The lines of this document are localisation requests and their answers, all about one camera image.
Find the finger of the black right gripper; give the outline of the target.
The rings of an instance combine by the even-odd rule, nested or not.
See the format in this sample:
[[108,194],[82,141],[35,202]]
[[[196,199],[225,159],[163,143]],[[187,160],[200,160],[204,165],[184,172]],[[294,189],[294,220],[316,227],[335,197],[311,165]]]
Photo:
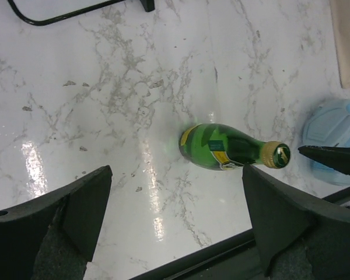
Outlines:
[[350,183],[350,148],[301,146],[298,150],[311,159],[315,178],[326,183]]

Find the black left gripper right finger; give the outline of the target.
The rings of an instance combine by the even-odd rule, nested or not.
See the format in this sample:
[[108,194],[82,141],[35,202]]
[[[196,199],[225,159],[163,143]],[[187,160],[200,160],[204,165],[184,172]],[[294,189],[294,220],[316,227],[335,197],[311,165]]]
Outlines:
[[244,166],[261,269],[271,279],[350,279],[350,209]]

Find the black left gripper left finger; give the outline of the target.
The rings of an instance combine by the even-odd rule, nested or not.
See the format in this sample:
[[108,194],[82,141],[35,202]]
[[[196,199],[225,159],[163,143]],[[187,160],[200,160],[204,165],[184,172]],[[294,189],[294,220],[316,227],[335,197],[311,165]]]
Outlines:
[[0,279],[83,279],[102,228],[113,173],[100,167],[0,210]]

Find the green bottle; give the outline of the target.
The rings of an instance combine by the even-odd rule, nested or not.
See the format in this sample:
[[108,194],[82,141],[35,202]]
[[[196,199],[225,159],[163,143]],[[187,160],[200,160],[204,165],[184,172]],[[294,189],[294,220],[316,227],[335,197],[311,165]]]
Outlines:
[[198,124],[185,130],[178,143],[183,157],[209,170],[227,171],[244,165],[286,167],[291,150],[285,143],[260,141],[228,125]]

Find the beige canvas tote bag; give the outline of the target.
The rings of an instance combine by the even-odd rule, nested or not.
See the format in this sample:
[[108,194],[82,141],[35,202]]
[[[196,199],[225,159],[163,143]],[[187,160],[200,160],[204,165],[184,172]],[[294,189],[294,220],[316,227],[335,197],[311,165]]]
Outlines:
[[341,87],[350,88],[350,0],[330,1]]

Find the light blue headphones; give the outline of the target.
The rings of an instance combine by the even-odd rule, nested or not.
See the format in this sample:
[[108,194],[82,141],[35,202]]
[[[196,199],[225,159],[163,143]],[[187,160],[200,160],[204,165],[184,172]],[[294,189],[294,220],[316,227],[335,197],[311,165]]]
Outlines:
[[[303,145],[350,148],[350,100],[328,100],[306,121],[302,134]],[[310,170],[318,180],[336,186],[350,186],[350,176],[314,160]]]

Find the whiteboard with red writing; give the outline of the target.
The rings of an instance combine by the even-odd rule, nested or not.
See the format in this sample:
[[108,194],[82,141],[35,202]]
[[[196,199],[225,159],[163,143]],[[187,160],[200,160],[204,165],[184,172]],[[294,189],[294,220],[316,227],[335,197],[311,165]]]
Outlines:
[[47,26],[123,0],[8,0],[15,15],[33,26]]

